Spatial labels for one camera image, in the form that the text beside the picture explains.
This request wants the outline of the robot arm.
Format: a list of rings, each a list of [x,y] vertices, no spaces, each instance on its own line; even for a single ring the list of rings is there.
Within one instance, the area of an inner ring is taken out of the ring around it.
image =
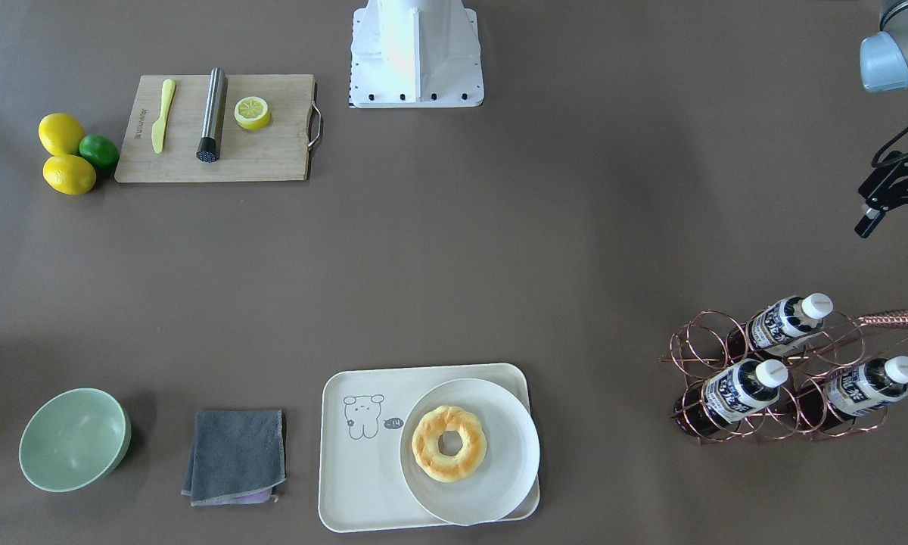
[[[878,32],[862,41],[860,68],[863,88],[869,93],[908,89],[908,1],[885,1]],[[872,172],[859,187],[863,217],[855,226],[868,238],[886,213],[908,204],[908,152],[896,151],[908,126],[894,135],[872,158]]]

